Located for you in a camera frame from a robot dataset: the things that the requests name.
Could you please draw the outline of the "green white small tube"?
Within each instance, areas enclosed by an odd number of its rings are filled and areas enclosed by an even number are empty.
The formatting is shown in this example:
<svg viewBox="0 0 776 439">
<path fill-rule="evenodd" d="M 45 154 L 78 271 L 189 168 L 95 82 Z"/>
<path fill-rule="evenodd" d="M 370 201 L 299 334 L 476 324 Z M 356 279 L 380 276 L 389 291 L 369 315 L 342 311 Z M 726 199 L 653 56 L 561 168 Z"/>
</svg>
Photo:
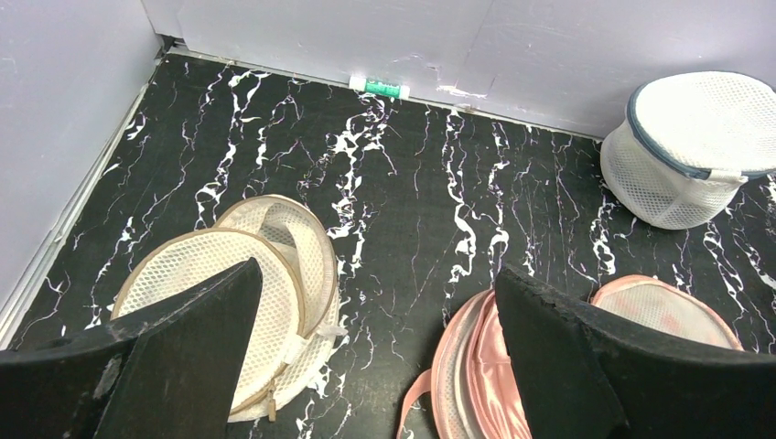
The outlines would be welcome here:
<svg viewBox="0 0 776 439">
<path fill-rule="evenodd" d="M 348 86 L 354 91 L 400 100 L 405 100 L 410 95 L 410 88 L 408 86 L 392 84 L 381 80 L 367 79 L 360 76 L 350 76 Z"/>
</svg>

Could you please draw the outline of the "white cylindrical mesh laundry bag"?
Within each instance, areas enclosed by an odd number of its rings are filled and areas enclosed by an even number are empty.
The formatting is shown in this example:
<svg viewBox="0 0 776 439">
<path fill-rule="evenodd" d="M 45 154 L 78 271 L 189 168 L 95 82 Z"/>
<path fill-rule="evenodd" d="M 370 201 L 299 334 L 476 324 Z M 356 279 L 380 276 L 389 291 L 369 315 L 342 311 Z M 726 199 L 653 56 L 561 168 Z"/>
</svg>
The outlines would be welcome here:
<svg viewBox="0 0 776 439">
<path fill-rule="evenodd" d="M 719 214 L 752 179 L 775 171 L 775 90 L 730 71 L 641 85 L 604 139 L 609 190 L 638 219 L 691 229 Z"/>
</svg>

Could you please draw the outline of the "pink satin bra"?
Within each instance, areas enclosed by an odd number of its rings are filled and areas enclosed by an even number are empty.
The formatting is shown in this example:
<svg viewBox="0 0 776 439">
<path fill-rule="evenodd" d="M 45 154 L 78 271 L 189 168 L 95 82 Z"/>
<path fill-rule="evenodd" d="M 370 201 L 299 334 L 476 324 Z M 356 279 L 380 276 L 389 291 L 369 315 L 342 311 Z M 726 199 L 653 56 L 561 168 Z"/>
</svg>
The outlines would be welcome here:
<svg viewBox="0 0 776 439">
<path fill-rule="evenodd" d="M 495 293 L 485 292 L 474 310 L 476 319 L 465 354 L 473 419 L 485 438 L 530 438 Z"/>
</svg>

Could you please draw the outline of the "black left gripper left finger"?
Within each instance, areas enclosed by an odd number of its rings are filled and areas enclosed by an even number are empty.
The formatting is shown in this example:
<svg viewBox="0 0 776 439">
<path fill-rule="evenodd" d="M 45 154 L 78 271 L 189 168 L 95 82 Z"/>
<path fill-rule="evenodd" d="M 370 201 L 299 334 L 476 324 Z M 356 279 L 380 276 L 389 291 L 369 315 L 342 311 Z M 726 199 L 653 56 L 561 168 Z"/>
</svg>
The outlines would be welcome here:
<svg viewBox="0 0 776 439">
<path fill-rule="evenodd" d="M 222 438 L 238 331 L 210 288 L 1 354 L 4 438 Z"/>
</svg>

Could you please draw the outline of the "cream round laundry bag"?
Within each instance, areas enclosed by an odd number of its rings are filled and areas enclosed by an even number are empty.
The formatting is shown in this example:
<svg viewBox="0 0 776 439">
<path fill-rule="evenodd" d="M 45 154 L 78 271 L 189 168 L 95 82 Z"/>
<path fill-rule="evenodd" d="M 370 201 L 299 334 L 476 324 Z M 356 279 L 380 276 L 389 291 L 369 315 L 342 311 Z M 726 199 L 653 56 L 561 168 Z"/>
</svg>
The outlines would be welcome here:
<svg viewBox="0 0 776 439">
<path fill-rule="evenodd" d="M 312 210 L 278 194 L 238 201 L 214 225 L 152 250 L 125 279 L 112 320 L 197 288 L 231 298 L 232 423 L 277 420 L 329 360 L 339 323 L 338 264 Z"/>
</svg>

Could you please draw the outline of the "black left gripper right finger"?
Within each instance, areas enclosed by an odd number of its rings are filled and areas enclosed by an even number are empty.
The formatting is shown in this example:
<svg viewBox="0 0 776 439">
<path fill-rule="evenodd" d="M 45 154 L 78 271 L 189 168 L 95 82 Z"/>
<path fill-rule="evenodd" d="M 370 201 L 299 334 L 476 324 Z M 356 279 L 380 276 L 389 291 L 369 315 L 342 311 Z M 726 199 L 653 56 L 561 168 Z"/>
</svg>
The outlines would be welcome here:
<svg viewBox="0 0 776 439">
<path fill-rule="evenodd" d="M 693 296 L 629 275 L 585 301 L 511 268 L 494 287 L 533 437 L 775 435 L 775 357 Z"/>
</svg>

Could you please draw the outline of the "floral mesh laundry bag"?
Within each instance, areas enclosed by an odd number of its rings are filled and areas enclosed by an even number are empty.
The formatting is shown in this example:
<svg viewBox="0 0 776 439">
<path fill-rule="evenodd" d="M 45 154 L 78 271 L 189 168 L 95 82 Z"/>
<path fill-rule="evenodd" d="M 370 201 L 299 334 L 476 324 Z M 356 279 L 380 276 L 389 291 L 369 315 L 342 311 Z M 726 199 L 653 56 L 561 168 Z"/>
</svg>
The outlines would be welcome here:
<svg viewBox="0 0 776 439">
<path fill-rule="evenodd" d="M 400 423 L 405 422 L 415 401 L 429 394 L 440 437 L 485 438 L 473 419 L 465 354 L 476 319 L 474 306 L 488 291 L 494 292 L 487 290 L 470 298 L 448 323 L 431 368 L 418 376 L 404 396 Z M 708 305 L 648 276 L 628 275 L 609 282 L 589 302 L 611 314 L 676 337 L 722 348 L 742 348 L 730 326 Z"/>
</svg>

